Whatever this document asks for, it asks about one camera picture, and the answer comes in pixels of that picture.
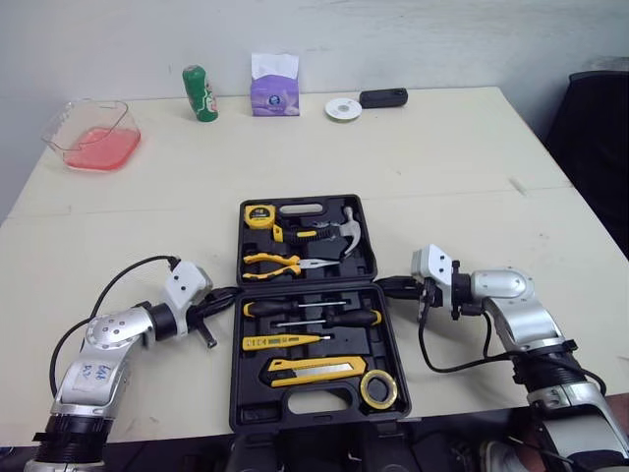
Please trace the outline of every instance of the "white table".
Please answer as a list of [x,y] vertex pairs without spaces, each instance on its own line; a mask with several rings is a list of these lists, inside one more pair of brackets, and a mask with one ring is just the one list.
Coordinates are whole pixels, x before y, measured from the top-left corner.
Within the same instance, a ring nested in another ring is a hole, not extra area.
[[[118,270],[177,254],[215,286],[233,284],[238,204],[252,198],[360,195],[379,276],[407,274],[427,243],[464,271],[529,272],[581,363],[609,393],[629,390],[629,265],[499,89],[414,90],[405,107],[349,124],[323,115],[334,96],[303,95],[299,118],[253,118],[247,97],[223,98],[212,124],[194,121],[184,99],[136,101],[143,140],[120,171],[72,171],[43,154],[0,228],[0,444],[29,444],[41,431],[50,352]],[[160,265],[133,272],[102,313],[158,302],[165,276]],[[429,324],[433,362],[477,358],[483,322],[441,314]],[[508,363],[434,374],[419,352],[415,305],[392,302],[389,315],[411,417],[525,404]],[[192,335],[141,353],[111,441],[230,432],[233,316],[208,320],[219,342],[211,351]],[[62,352],[59,382],[79,343],[76,334]]]

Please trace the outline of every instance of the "tissue box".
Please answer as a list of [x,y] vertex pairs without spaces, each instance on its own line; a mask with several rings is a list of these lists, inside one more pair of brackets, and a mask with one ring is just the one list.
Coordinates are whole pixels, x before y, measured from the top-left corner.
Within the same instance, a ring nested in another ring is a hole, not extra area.
[[299,59],[289,54],[252,54],[254,116],[298,116]]

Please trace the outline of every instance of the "green can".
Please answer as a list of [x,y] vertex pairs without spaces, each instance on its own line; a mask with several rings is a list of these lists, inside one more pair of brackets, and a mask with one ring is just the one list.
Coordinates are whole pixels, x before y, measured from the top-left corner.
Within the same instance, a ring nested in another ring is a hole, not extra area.
[[205,69],[201,66],[188,66],[182,73],[188,101],[199,121],[214,121],[218,118],[216,100],[207,80]]

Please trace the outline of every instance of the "purple tissue box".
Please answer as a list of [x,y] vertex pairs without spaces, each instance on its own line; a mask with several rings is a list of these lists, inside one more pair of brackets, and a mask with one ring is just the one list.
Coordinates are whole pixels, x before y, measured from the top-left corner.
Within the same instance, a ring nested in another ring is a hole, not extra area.
[[299,116],[297,79],[264,76],[252,81],[254,116]]

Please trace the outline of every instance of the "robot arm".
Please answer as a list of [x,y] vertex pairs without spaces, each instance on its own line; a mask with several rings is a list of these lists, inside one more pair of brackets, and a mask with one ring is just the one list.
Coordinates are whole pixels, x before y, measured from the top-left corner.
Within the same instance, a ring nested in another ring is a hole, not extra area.
[[91,320],[84,346],[57,391],[45,433],[34,437],[40,446],[25,470],[104,471],[102,449],[129,383],[134,353],[186,335],[189,325],[200,328],[202,314],[196,317],[191,306],[211,288],[200,268],[179,262],[166,280],[165,303],[144,302]]
[[[413,255],[412,275],[416,297],[408,280],[392,277],[380,285],[391,296],[443,306],[454,320],[482,313],[493,318],[505,355],[513,362],[514,381],[527,389],[544,449],[588,463],[591,470],[629,471],[626,436],[603,394],[587,381],[586,371],[572,356],[576,343],[564,337],[538,300],[530,276],[513,267],[459,273],[458,261],[435,245]],[[435,287],[430,297],[429,286]],[[427,310],[423,307],[420,317]],[[550,471],[578,470],[551,456],[543,460]]]

